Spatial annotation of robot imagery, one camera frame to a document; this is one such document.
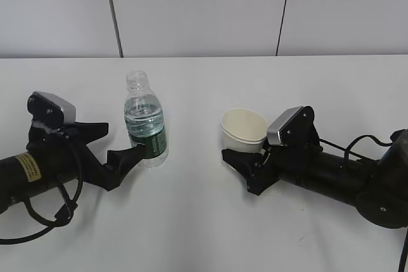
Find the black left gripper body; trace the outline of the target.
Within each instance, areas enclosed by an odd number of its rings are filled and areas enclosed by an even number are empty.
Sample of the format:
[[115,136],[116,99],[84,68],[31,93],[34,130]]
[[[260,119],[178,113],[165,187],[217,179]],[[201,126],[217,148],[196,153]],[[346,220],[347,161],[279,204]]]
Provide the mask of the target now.
[[104,164],[87,145],[79,138],[75,123],[56,130],[31,126],[26,150],[38,165],[41,178],[28,183],[27,190],[48,191],[59,182],[79,178],[103,189]]

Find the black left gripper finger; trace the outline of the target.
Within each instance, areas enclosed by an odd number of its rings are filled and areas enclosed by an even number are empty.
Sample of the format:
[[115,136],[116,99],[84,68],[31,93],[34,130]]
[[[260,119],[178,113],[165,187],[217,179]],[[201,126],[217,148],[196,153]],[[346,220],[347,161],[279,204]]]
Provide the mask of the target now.
[[145,145],[137,145],[125,150],[107,151],[104,174],[104,189],[111,191],[121,185],[129,172],[144,159]]
[[83,123],[75,122],[75,129],[79,133],[79,138],[87,145],[93,141],[104,138],[109,131],[108,122]]

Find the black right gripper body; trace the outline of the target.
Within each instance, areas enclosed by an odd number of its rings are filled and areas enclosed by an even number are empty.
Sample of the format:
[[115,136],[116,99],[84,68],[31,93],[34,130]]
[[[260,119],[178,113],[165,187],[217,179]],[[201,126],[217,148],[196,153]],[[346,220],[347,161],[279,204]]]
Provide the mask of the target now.
[[263,154],[257,154],[249,163],[247,191],[261,194],[279,180],[296,182],[306,172],[316,154],[322,152],[318,133],[307,133],[305,143],[287,147],[267,145]]

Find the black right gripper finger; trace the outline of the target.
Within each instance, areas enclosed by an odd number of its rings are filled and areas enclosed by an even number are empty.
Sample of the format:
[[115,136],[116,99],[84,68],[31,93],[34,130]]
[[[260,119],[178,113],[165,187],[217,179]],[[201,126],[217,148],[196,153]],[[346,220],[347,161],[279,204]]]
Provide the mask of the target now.
[[221,150],[222,160],[241,176],[254,176],[262,160],[260,153],[238,152],[232,149]]

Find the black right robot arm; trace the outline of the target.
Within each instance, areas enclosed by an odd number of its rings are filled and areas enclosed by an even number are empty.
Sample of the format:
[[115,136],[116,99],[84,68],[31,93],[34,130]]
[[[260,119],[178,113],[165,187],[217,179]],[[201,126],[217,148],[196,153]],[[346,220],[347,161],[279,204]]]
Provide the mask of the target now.
[[407,130],[395,131],[378,160],[324,152],[316,132],[299,145],[265,143],[263,153],[221,151],[223,161],[261,195],[282,180],[351,205],[369,222],[389,229],[407,227]]

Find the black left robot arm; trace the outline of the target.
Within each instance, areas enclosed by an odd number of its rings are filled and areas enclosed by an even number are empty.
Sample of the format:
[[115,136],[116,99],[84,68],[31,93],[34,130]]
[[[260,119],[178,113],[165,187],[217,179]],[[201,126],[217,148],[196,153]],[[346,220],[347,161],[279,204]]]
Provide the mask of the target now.
[[57,186],[81,179],[106,191],[116,189],[145,157],[144,145],[109,150],[102,164],[88,144],[108,134],[108,123],[63,125],[54,130],[32,125],[26,151],[1,160],[1,211]]

